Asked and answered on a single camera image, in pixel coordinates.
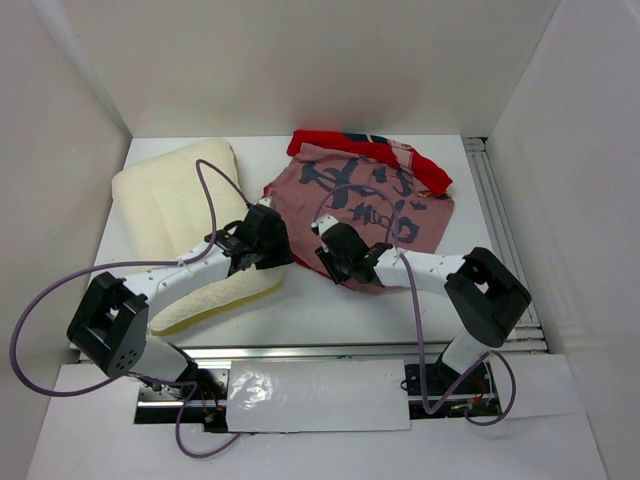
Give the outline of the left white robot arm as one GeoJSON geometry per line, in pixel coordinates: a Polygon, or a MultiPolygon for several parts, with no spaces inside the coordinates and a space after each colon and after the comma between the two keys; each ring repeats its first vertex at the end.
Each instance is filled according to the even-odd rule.
{"type": "Polygon", "coordinates": [[[67,337],[111,379],[161,383],[176,399],[189,397],[203,375],[183,350],[153,338],[148,323],[166,307],[212,283],[255,268],[292,263],[279,213],[257,204],[244,219],[206,236],[176,264],[117,278],[96,276],[67,329],[67,337]]]}

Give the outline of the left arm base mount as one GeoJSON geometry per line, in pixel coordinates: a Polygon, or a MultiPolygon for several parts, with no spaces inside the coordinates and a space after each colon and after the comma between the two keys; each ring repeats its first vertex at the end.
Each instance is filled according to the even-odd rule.
{"type": "Polygon", "coordinates": [[[139,386],[134,423],[136,425],[174,425],[180,409],[180,424],[201,427],[209,433],[226,433],[227,393],[231,373],[230,360],[199,362],[199,380],[194,393],[192,387],[153,385],[139,386]]]}

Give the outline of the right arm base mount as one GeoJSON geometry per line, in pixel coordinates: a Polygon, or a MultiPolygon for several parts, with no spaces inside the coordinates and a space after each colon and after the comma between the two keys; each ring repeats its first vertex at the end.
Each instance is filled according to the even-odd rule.
{"type": "MultiPolygon", "coordinates": [[[[474,420],[485,422],[502,413],[503,408],[489,360],[484,360],[477,366],[437,411],[428,413],[423,405],[418,353],[406,352],[400,359],[404,362],[400,388],[407,394],[411,420],[464,418],[464,415],[468,414],[474,420]]],[[[429,406],[433,409],[457,379],[457,374],[439,365],[436,355],[425,357],[425,372],[429,406]]]]}

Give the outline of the red printed pillowcase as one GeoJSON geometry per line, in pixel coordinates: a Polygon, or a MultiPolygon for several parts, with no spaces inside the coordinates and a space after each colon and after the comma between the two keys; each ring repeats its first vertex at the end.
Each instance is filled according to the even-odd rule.
{"type": "Polygon", "coordinates": [[[453,181],[414,147],[376,135],[297,130],[287,154],[290,163],[263,193],[283,217],[299,265],[327,273],[315,254],[317,214],[352,226],[369,245],[392,232],[401,248],[435,252],[454,211],[453,181]]]}

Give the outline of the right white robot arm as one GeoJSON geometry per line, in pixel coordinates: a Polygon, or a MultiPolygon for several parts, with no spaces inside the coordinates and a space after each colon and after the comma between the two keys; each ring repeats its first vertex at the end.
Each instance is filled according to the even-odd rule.
{"type": "Polygon", "coordinates": [[[531,294],[488,249],[466,255],[403,250],[388,243],[369,246],[346,223],[325,215],[311,224],[321,246],[316,255],[337,284],[413,288],[450,300],[462,328],[438,359],[436,379],[460,391],[482,355],[503,346],[531,303],[531,294]]]}

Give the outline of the cream memory foam pillow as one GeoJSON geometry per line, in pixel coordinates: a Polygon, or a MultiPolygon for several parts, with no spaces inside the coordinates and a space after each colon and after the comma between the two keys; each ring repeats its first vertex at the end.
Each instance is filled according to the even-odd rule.
{"type": "MultiPolygon", "coordinates": [[[[204,168],[208,190],[222,228],[245,217],[247,207],[234,190],[240,184],[232,146],[210,138],[155,158],[125,167],[112,180],[114,206],[140,260],[174,260],[186,256],[211,232],[211,219],[195,162],[204,159],[220,168],[204,168]]],[[[274,292],[284,269],[250,268],[231,278],[207,285],[169,305],[150,321],[157,336],[174,334],[207,315],[238,308],[274,292]]]]}

